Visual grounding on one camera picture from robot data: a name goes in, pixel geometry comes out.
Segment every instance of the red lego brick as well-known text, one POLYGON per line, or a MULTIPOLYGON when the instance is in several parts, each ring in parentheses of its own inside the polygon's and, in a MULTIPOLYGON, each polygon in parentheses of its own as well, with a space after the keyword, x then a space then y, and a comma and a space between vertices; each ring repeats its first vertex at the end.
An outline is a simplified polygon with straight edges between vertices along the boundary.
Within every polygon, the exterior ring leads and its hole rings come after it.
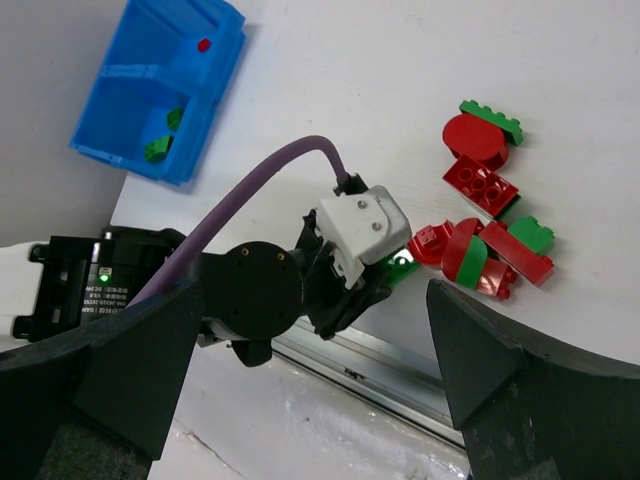
POLYGON ((471 237, 482 231, 482 222, 477 218, 467 218, 453 229, 447 248, 442 255, 442 273, 452 282, 456 281, 462 260, 469 249, 471 237))
POLYGON ((430 267, 439 267, 452 232, 453 223, 449 220, 442 225, 427 225, 415 234, 407 247, 417 262, 430 267))
POLYGON ((492 218, 499 218, 520 198, 516 187, 467 157, 460 157, 442 179, 492 218))
POLYGON ((504 132, 486 120, 468 113, 457 115, 442 130, 442 141, 456 158, 468 157, 495 171, 509 158, 504 132))
POLYGON ((211 48, 211 40, 208 38, 203 38, 198 42, 198 51, 200 53, 204 53, 211 48))
POLYGON ((517 278, 518 275, 509 265, 489 257, 484 264, 476 291, 499 300, 506 300, 511 296, 510 284, 517 278))
POLYGON ((478 236, 523 277, 539 287, 553 273, 553 261, 538 256, 507 232, 502 222, 491 222, 478 236))

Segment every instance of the green lego brick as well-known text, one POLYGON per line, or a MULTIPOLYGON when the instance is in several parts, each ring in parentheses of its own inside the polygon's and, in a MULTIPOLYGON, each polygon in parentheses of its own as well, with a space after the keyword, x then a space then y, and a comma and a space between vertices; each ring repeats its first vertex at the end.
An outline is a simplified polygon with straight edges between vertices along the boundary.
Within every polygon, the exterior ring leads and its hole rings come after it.
POLYGON ((389 255, 382 260, 382 264, 387 272, 386 285, 389 288, 395 287, 420 268, 420 263, 413 259, 413 256, 406 248, 389 255))
POLYGON ((144 159, 149 163, 160 163, 167 158, 167 153, 173 143, 172 135, 165 135, 144 147, 144 159))
POLYGON ((537 255, 546 255, 553 248, 554 234, 548 227, 541 227, 536 217, 520 217, 508 229, 511 235, 537 255))
POLYGON ((465 100, 460 104, 460 111, 462 113, 470 113, 475 115, 489 123, 492 123, 496 127, 500 128, 507 139, 507 141, 515 146, 522 143, 522 128, 520 128, 520 121, 515 118, 507 118, 502 112, 494 112, 489 107, 481 107, 475 100, 465 100))
POLYGON ((184 109, 176 107, 167 114, 167 126, 172 132, 177 132, 184 115, 184 109))
POLYGON ((463 287, 475 289, 476 285, 478 285, 478 280, 480 280, 480 275, 482 275, 484 264, 487 263, 488 256, 487 245, 480 237, 475 235, 471 237, 469 248, 467 248, 467 253, 464 254, 460 270, 456 275, 456 283, 463 287))

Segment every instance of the white wall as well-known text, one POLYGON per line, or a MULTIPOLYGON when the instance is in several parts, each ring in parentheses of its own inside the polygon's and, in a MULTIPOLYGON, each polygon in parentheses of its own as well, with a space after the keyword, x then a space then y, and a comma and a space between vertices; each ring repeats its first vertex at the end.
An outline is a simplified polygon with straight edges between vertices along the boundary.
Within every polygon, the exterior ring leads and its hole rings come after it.
POLYGON ((0 246, 108 223, 125 172, 67 144, 124 3, 0 2, 0 246))

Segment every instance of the lego brick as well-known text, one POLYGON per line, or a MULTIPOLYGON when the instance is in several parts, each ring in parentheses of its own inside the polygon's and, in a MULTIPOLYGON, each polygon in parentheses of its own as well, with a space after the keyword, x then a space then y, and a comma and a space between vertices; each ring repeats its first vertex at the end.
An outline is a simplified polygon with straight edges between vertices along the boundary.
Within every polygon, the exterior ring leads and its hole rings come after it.
POLYGON ((476 288, 488 256, 485 243, 473 235, 456 275, 456 283, 463 287, 476 288))
POLYGON ((496 127, 502 129, 507 141, 515 146, 522 143, 523 135, 520 121, 515 118, 507 118, 502 112, 494 112, 490 107, 480 106, 475 100, 465 100, 460 104, 462 113, 470 113, 496 127))
POLYGON ((167 127, 172 132, 177 132, 178 128, 180 128, 180 122, 182 121, 182 117, 184 115, 184 108, 176 107, 167 113, 167 127))
POLYGON ((494 219, 520 198, 516 187, 467 157, 460 157, 442 179, 494 219))
POLYGON ((407 248, 413 258, 422 265, 440 267, 452 232, 453 223, 449 220, 442 225, 427 225, 415 234, 407 248))
POLYGON ((533 253, 520 240, 507 232, 507 226, 504 223, 491 222, 478 236, 490 249, 534 285, 539 287, 552 275, 551 259, 533 253))
POLYGON ((468 157, 495 171, 509 158, 503 131, 468 113, 453 117, 442 130, 442 141, 456 158, 468 157))
POLYGON ((387 273, 387 287, 395 287, 402 280, 418 270, 421 265, 413 259, 408 249, 402 248, 382 260, 382 265, 387 273))
POLYGON ((238 62, 243 24, 222 0, 129 0, 70 147, 153 180, 190 181, 238 62), (205 52, 202 39, 211 39, 205 52), (171 133, 175 107, 184 116, 171 152, 150 163, 145 146, 171 133))
POLYGON ((477 218, 467 218, 453 229, 447 248, 442 255, 442 273, 452 282, 456 281, 462 261, 469 249, 471 238, 482 231, 483 225, 477 218))
POLYGON ((548 227, 541 227, 536 217, 518 218, 507 229, 511 235, 526 245, 536 255, 546 255, 553 248, 554 234, 548 227))
POLYGON ((165 158, 173 144, 173 137, 165 135, 144 147, 144 159, 149 163, 160 163, 165 158))
POLYGON ((489 257, 484 264, 475 290, 498 300, 506 300, 511 296, 510 284, 514 283, 517 278, 518 275, 509 265, 489 257))

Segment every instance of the white table surface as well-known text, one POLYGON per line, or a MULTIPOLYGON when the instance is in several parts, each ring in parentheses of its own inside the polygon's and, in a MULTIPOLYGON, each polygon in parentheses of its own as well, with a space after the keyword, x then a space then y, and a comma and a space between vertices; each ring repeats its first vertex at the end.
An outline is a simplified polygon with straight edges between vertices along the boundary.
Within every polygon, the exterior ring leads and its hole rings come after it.
MULTIPOLYGON (((640 2, 235 0, 249 36, 194 184, 129 176, 116 224, 188 233, 260 160, 298 137, 333 140, 347 169, 385 185, 414 230, 474 216, 444 181, 441 141, 463 99, 518 118, 500 170, 557 236, 554 277, 496 309, 561 340, 640 363, 640 2)), ((209 245, 293 247, 331 196, 320 154, 283 170, 209 245)), ((357 326, 433 356, 426 269, 357 326)))
POLYGON ((464 452, 280 358, 196 348, 150 480, 464 480, 464 452))

